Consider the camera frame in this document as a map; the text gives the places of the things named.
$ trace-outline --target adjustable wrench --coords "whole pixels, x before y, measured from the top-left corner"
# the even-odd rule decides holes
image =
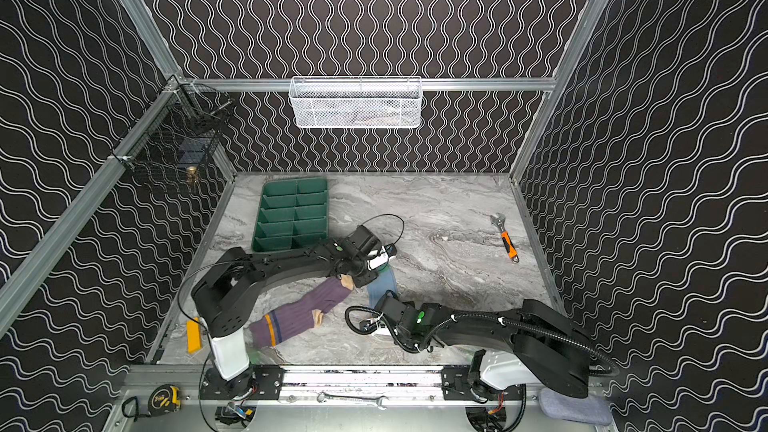
[[[498,231],[502,234],[502,242],[504,242],[504,248],[507,249],[507,254],[509,255],[509,258],[512,259],[512,261],[517,264],[520,262],[520,257],[518,257],[518,251],[514,250],[514,246],[512,245],[512,241],[509,239],[509,233],[507,233],[507,229],[504,228],[504,221],[507,218],[504,216],[504,214],[496,214],[496,216],[491,216],[491,224],[496,226],[498,228]]]
[[[386,399],[386,396],[381,396],[379,398],[368,398],[368,397],[351,397],[348,395],[331,395],[326,394],[325,392],[320,392],[317,395],[317,401],[321,404],[329,399],[335,399],[335,400],[347,400],[349,402],[358,402],[360,404],[370,404],[375,405],[379,408],[379,410],[386,410],[386,407],[382,405],[382,402],[384,399]]]

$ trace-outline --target yellow tape measure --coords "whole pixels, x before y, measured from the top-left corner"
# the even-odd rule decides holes
[[[179,388],[175,385],[161,385],[149,396],[149,415],[151,417],[175,412],[179,407],[181,407],[181,399],[179,398]]]
[[[134,404],[134,414],[128,415],[125,409],[131,402]],[[171,384],[163,384],[159,386],[149,396],[149,403],[147,406],[149,408],[149,413],[140,414],[139,398],[130,397],[123,402],[123,417],[133,419],[135,422],[139,417],[158,417],[168,414],[169,412],[178,411],[178,409],[181,408],[179,388]]]

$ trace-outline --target marble floor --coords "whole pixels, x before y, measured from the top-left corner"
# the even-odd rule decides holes
[[[228,248],[250,252],[256,213],[264,182],[288,176],[239,176],[232,199],[206,254],[203,265],[215,262]],[[330,175],[329,234],[343,236],[357,224],[382,213],[406,221],[392,261],[401,300],[438,302],[468,310],[501,311],[518,307],[524,298],[550,304],[542,275],[525,234],[506,176],[339,176]],[[520,263],[509,260],[489,214],[506,215],[506,228],[519,252]],[[384,218],[366,224],[384,243],[397,238],[400,222]],[[283,285],[260,297],[249,322],[275,307],[294,302],[322,279]],[[182,298],[184,310],[194,303]],[[323,319],[322,326],[274,348],[250,350],[263,364],[468,364],[475,349],[436,348],[431,354],[407,354],[386,336],[354,334],[344,322],[350,305],[368,305],[364,289],[352,291]],[[164,342],[162,364],[201,364],[207,346],[187,353],[186,319],[180,316]]]

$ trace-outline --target yellow block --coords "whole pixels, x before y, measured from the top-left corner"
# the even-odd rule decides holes
[[[187,352],[194,354],[203,348],[203,335],[200,325],[195,321],[187,321]]]

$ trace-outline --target wall panel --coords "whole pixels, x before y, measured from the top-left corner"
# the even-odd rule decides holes
[[[586,0],[144,0],[188,76],[552,76]]]
[[[117,0],[0,0],[0,285],[165,80]]]
[[[508,172],[541,92],[428,92],[417,129],[300,129],[284,93],[245,93],[222,139],[240,171]]]
[[[622,430],[768,427],[768,0],[610,0],[521,187]]]
[[[209,170],[196,196],[120,180],[0,339],[0,430],[101,430],[224,190]]]

